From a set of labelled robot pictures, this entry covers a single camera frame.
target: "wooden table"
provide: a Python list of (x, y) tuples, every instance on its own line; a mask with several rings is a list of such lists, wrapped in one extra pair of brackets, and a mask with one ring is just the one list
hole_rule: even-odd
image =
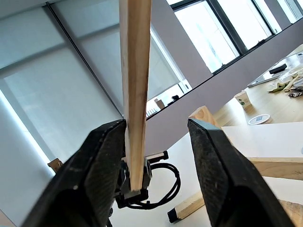
[[(303, 51), (303, 44), (294, 49), (288, 56)], [(283, 91), (268, 93), (269, 81), (245, 91), (250, 98), (251, 106), (243, 110), (238, 101), (233, 98), (214, 114), (221, 126), (237, 126), (260, 114), (269, 114), (268, 123), (303, 122), (303, 96), (290, 98)]]

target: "roller blind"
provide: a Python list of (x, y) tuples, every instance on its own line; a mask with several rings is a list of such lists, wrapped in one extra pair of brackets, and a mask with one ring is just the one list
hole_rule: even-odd
[(42, 8), (3, 27), (0, 40), (16, 45), (0, 44), (0, 89), (50, 160), (66, 161), (92, 129), (122, 118)]
[[(119, 1), (66, 0), (55, 5), (97, 77), (122, 109)], [(177, 83), (179, 79), (151, 37), (148, 99)]]

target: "window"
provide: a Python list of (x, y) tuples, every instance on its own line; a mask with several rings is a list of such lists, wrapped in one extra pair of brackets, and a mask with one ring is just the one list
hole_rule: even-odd
[(303, 0), (297, 0), (297, 1), (299, 3), (300, 7), (303, 9)]
[(249, 0), (218, 0), (247, 49), (271, 36), (269, 28)]
[[(73, 40), (123, 114), (120, 59), (119, 1), (66, 0), (53, 6)], [(181, 82), (151, 36), (148, 100)]]
[(175, 14), (211, 72), (239, 56), (206, 1)]
[[(56, 6), (0, 20), (5, 31), (0, 34), (0, 91), (23, 122), (24, 135), (32, 135), (50, 160), (65, 162), (91, 130), (122, 118), (119, 9), (118, 0)], [(160, 43), (151, 32), (150, 100), (191, 89)]]
[(122, 118), (43, 8), (0, 20), (0, 30), (0, 90), (50, 160), (66, 161), (92, 129)]
[(277, 0), (285, 12), (290, 23), (294, 23), (303, 17), (302, 8), (296, 0)]
[(167, 0), (211, 72), (281, 31), (264, 0)]
[(276, 18), (268, 8), (267, 4), (264, 0), (253, 0), (253, 3), (256, 4), (258, 9), (260, 10), (261, 14), (263, 15), (264, 19), (268, 22), (268, 25), (271, 27), (275, 34), (282, 31), (280, 25), (278, 24)]

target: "black object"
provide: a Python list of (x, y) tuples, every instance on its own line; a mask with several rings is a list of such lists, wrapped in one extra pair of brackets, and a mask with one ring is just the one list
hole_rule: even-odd
[(180, 219), (177, 216), (176, 209), (173, 208), (169, 212), (167, 212), (167, 216), (169, 217), (169, 222), (174, 223), (176, 221), (179, 221)]
[(283, 64), (283, 65), (280, 65), (280, 66), (277, 67), (277, 68), (274, 68), (274, 69), (270, 70), (269, 73), (270, 73), (270, 74), (275, 74), (275, 73), (278, 73), (278, 72), (282, 72), (282, 71), (284, 71), (286, 68), (287, 68), (287, 65), (286, 65), (286, 64)]
[(90, 132), (48, 184), (23, 227), (104, 227), (123, 157), (125, 129), (126, 121), (119, 120)]
[(254, 167), (215, 126), (188, 120), (196, 170), (213, 227), (294, 227)]
[(125, 161), (121, 161), (121, 169), (115, 190), (115, 199), (118, 208), (127, 207), (129, 204), (138, 203), (148, 199), (147, 187), (150, 185), (152, 171), (150, 162), (146, 159), (144, 161), (142, 189), (138, 192), (132, 192), (130, 190), (128, 167)]
[[(128, 167), (122, 159), (125, 129), (126, 121), (118, 120), (91, 131), (48, 184), (22, 227), (111, 227), (114, 199), (120, 208), (143, 210), (172, 200), (180, 190), (179, 172), (169, 163), (156, 163), (168, 158), (167, 151), (145, 159), (142, 189), (131, 192)], [(159, 202), (142, 203), (148, 199), (147, 187), (156, 168), (173, 171), (176, 183)]]

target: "wooden block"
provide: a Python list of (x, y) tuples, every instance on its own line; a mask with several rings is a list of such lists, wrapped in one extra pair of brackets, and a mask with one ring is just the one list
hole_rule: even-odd
[(131, 190), (142, 188), (149, 72), (151, 0), (120, 0), (125, 152)]
[(218, 122), (215, 120), (214, 116), (210, 113), (208, 108), (204, 105), (196, 111), (194, 111), (188, 118), (194, 118), (197, 120), (202, 120), (208, 123), (213, 124), (217, 128), (221, 129), (221, 126), (218, 124)]
[(56, 158), (50, 163), (47, 163), (47, 165), (51, 167), (55, 173), (57, 173), (60, 167), (63, 166), (63, 163), (58, 158)]
[(262, 176), (303, 180), (302, 157), (250, 157)]
[(294, 225), (296, 227), (303, 227), (303, 205), (283, 200), (279, 201)]
[(204, 206), (202, 192), (199, 191), (167, 213), (170, 223), (186, 218)]

